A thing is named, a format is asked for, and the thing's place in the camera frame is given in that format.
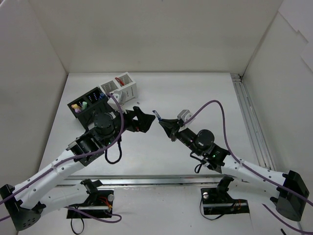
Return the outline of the blue pen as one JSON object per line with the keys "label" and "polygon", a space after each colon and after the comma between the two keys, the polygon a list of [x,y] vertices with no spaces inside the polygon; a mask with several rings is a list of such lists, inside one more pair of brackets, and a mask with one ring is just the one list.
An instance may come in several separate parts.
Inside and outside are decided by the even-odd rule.
{"label": "blue pen", "polygon": [[153,113],[156,116],[156,118],[158,119],[158,121],[162,121],[161,116],[158,114],[158,112],[156,110],[153,110]]}

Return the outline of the red pen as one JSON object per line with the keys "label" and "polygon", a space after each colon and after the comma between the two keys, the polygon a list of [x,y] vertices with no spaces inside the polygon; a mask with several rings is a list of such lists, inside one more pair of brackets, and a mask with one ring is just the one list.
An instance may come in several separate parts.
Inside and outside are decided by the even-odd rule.
{"label": "red pen", "polygon": [[116,77],[115,79],[121,86],[125,85],[124,82],[120,78]]}

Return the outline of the green highlighter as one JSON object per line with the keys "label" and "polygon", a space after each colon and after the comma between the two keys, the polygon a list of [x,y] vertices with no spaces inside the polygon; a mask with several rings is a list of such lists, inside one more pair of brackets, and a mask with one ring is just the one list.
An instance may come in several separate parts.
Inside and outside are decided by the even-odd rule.
{"label": "green highlighter", "polygon": [[85,102],[85,101],[83,101],[83,102],[82,102],[81,110],[85,110],[87,107],[88,107],[88,103]]}

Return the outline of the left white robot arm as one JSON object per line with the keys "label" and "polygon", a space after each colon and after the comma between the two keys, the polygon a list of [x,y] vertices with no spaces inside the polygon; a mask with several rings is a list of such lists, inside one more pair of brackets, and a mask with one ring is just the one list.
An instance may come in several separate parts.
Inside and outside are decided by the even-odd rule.
{"label": "left white robot arm", "polygon": [[86,179],[64,189],[57,185],[102,156],[114,143],[120,144],[124,131],[146,133],[154,120],[155,116],[143,113],[137,106],[122,115],[117,111],[94,114],[94,127],[69,144],[52,163],[18,185],[1,187],[2,203],[15,229],[25,230],[43,215],[66,206],[96,203],[99,180]]}

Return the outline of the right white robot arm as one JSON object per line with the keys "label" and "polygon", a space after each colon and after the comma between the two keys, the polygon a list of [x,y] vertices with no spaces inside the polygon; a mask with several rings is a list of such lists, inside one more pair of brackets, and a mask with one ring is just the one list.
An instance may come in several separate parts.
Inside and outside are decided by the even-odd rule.
{"label": "right white robot arm", "polygon": [[280,215],[296,222],[302,219],[310,193],[299,173],[273,171],[235,159],[229,150],[214,143],[211,131],[202,129],[195,134],[189,128],[183,128],[181,119],[160,119],[159,124],[171,141],[178,140],[188,147],[190,157],[201,165],[262,189]]}

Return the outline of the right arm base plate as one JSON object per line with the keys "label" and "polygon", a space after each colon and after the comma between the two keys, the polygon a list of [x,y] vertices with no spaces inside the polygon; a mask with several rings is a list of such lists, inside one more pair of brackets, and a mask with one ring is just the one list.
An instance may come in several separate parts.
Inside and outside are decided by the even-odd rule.
{"label": "right arm base plate", "polygon": [[227,192],[218,194],[217,188],[201,188],[200,211],[209,220],[224,215],[250,213],[247,200],[233,199]]}

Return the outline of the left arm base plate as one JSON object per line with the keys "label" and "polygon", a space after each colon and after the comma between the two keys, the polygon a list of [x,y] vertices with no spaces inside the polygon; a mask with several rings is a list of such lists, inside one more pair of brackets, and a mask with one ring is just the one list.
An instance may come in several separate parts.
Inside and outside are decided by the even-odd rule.
{"label": "left arm base plate", "polygon": [[96,199],[83,204],[70,205],[88,215],[96,218],[111,218],[113,212],[114,191],[111,189],[101,189]]}

